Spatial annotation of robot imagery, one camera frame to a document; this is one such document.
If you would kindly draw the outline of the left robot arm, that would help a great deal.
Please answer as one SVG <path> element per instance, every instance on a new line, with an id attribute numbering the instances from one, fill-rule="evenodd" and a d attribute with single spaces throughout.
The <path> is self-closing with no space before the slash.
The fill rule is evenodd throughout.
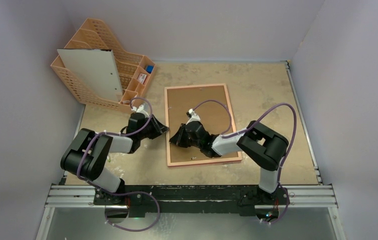
<path id="1" fill-rule="evenodd" d="M 96 185 L 106 192 L 106 198 L 115 205 L 126 197 L 125 181 L 105 167 L 108 154 L 133 154 L 144 139 L 155 139 L 169 128 L 154 115 L 136 112 L 130 115 L 124 134 L 96 133 L 83 128 L 62 156 L 60 166 L 79 179 Z"/>

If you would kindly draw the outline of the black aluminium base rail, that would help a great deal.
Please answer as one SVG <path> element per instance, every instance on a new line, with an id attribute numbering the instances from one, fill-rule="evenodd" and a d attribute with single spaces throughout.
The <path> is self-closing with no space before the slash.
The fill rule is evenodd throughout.
<path id="1" fill-rule="evenodd" d="M 115 218 L 147 213 L 238 214 L 274 219 L 288 208 L 332 208 L 330 185 L 289 185 L 263 193 L 256 185 L 127 185 L 129 196 L 112 196 L 87 185 L 54 185 L 47 208 L 103 209 Z"/>

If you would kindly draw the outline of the orange plastic file organizer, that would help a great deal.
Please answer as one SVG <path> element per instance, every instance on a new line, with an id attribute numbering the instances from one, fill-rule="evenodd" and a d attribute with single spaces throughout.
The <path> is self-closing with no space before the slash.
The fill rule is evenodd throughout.
<path id="1" fill-rule="evenodd" d="M 142 104 L 157 67 L 146 55 L 121 46 L 107 24 L 87 18 L 51 68 L 78 102 L 126 114 Z"/>

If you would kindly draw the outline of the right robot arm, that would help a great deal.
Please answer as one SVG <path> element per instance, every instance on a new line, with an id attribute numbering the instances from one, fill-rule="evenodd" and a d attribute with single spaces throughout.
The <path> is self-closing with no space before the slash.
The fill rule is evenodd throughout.
<path id="1" fill-rule="evenodd" d="M 260 167 L 257 196 L 265 204 L 277 197 L 281 167 L 292 147 L 286 137 L 257 121 L 251 121 L 239 132 L 220 135 L 210 134 L 195 120 L 181 124 L 169 143 L 181 148 L 198 148 L 208 158 L 244 152 Z"/>

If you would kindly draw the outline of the blue item in organizer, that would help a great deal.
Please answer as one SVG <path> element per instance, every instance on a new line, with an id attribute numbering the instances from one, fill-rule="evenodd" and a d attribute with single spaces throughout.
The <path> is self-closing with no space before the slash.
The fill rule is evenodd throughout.
<path id="1" fill-rule="evenodd" d="M 147 65 L 146 68 L 145 68 L 145 71 L 148 72 L 149 74 L 151 74 L 154 70 L 154 66 L 153 65 Z"/>

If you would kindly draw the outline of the white red small box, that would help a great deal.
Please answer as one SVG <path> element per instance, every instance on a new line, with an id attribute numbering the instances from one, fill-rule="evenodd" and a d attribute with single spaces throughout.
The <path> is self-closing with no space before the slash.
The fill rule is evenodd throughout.
<path id="1" fill-rule="evenodd" d="M 145 80 L 147 79 L 147 74 L 140 73 L 137 80 L 139 83 L 144 84 Z"/>

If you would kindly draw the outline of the pink picture frame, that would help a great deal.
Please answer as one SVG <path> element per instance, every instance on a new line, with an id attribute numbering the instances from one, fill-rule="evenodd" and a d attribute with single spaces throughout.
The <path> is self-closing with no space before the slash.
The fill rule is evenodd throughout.
<path id="1" fill-rule="evenodd" d="M 226 84 L 165 88 L 165 118 L 169 167 L 241 162 Z"/>

